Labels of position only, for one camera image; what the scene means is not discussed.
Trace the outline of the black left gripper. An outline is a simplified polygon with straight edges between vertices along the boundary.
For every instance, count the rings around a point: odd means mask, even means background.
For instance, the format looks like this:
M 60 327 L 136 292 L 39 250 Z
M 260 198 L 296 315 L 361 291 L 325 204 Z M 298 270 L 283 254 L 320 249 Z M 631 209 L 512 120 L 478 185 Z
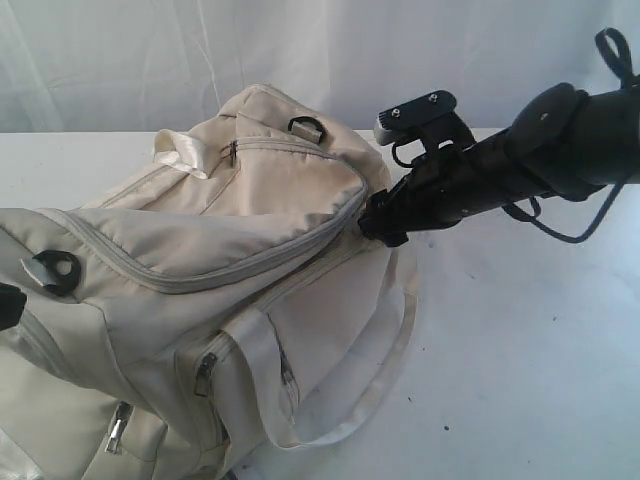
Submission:
M 0 284 L 0 330 L 19 324 L 27 302 L 26 294 L 18 287 Z

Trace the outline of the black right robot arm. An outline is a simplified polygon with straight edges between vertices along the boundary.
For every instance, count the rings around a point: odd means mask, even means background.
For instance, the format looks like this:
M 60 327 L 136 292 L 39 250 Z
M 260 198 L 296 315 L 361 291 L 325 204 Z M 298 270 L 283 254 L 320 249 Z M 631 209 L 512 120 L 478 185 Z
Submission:
M 639 88 L 591 96 L 560 83 L 534 98 L 506 129 L 478 141 L 444 90 L 381 112 L 381 146 L 418 141 L 424 151 L 399 165 L 407 174 L 375 193 L 359 219 L 369 239 L 398 247 L 411 232 L 443 230 L 501 209 L 547 235 L 579 244 L 593 235 L 627 184 L 639 181 Z M 586 230 L 569 236 L 543 224 L 542 198 L 582 202 L 612 189 Z

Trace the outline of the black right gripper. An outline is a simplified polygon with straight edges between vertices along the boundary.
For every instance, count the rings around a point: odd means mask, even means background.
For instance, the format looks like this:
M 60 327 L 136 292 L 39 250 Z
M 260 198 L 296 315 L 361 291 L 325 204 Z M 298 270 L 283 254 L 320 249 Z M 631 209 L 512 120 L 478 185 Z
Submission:
M 388 248 L 407 243 L 410 232 L 448 229 L 515 201 L 515 163 L 496 146 L 462 150 L 449 144 L 410 161 L 392 157 L 403 176 L 390 190 L 373 194 L 358 219 L 367 239 Z

